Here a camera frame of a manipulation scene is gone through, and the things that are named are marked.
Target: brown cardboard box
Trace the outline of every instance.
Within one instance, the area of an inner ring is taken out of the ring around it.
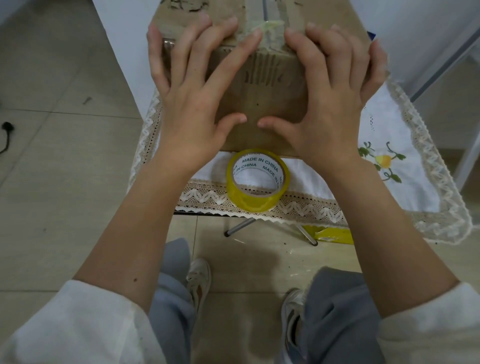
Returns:
[[[239,20],[236,34],[213,52],[209,71],[215,69],[238,41],[254,28],[261,27],[264,37],[258,50],[249,57],[225,93],[217,120],[231,112],[243,112],[248,121],[236,126],[222,150],[248,148],[270,150],[280,156],[295,157],[292,147],[278,135],[259,129],[257,121],[267,115],[300,122],[307,109],[304,69],[295,53],[285,45],[286,26],[304,31],[308,22],[325,28],[337,24],[370,42],[366,30],[348,0],[163,0],[154,22],[165,42],[166,67],[175,40],[199,11],[207,12],[214,24],[235,15]]]

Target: person's left hand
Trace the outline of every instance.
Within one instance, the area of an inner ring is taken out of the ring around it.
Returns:
[[[212,26],[206,13],[185,29],[171,54],[171,84],[163,66],[162,35],[154,24],[148,27],[150,70],[163,104],[160,144],[156,159],[191,178],[220,150],[232,128],[247,121],[242,113],[225,116],[215,124],[220,99],[237,71],[258,47],[257,29],[226,56],[208,80],[208,61],[223,39],[238,28],[233,17]]]

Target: white sleeve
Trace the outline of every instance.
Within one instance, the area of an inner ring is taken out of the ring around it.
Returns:
[[[165,357],[143,310],[70,280],[0,348],[1,363],[159,363]]]
[[[480,296],[467,283],[380,323],[386,362],[480,363]]]

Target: floral embroidery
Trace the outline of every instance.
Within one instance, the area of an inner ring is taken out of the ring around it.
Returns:
[[[361,157],[366,158],[366,157],[371,157],[373,160],[370,160],[370,162],[373,163],[375,168],[377,168],[377,171],[381,170],[388,170],[384,171],[384,176],[386,178],[382,179],[382,181],[388,181],[388,180],[393,180],[397,183],[402,183],[402,179],[395,173],[393,173],[391,166],[392,166],[392,160],[398,159],[398,160],[404,160],[406,156],[403,154],[394,152],[390,148],[390,142],[387,142],[387,149],[388,151],[393,154],[393,156],[390,156],[388,154],[381,154],[381,155],[375,155],[375,149],[372,148],[372,144],[370,142],[363,142],[362,147],[359,148],[359,154]]]

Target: black cable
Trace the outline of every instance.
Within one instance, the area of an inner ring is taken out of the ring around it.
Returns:
[[[14,131],[14,127],[11,123],[9,123],[8,121],[4,122],[2,125],[1,125],[1,128],[2,130],[5,130],[7,132],[7,145],[5,146],[5,148],[3,148],[1,151],[0,151],[0,154],[2,154],[3,152],[6,152],[8,147],[10,146],[10,134]]]

